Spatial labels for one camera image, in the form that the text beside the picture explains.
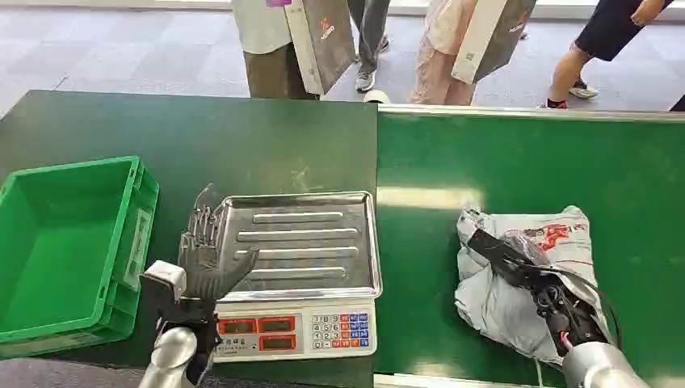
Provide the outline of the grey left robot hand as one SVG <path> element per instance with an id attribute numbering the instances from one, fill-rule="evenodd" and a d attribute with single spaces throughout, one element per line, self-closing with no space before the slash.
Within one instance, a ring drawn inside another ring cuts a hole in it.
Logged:
<path id="1" fill-rule="evenodd" d="M 258 248 L 248 248 L 238 259 L 223 256 L 227 222 L 228 208 L 209 183 L 196 197 L 179 243 L 178 264 L 187 275 L 185 297 L 218 301 L 254 269 Z"/>

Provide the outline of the dark right robot hand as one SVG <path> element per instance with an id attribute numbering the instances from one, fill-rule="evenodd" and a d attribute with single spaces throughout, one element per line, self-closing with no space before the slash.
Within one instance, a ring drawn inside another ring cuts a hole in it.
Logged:
<path id="1" fill-rule="evenodd" d="M 543 250 L 524 233 L 512 231 L 504 238 L 496 238 L 478 228 L 466 246 L 489 261 L 494 273 L 506 283 L 531 294 L 536 313 L 546 322 L 559 356 L 589 342 L 622 348 L 613 307 L 607 306 L 615 328 L 611 332 L 601 317 L 603 307 L 580 296 L 581 292 L 595 293 L 601 302 L 603 293 L 598 286 L 575 272 L 553 267 Z"/>

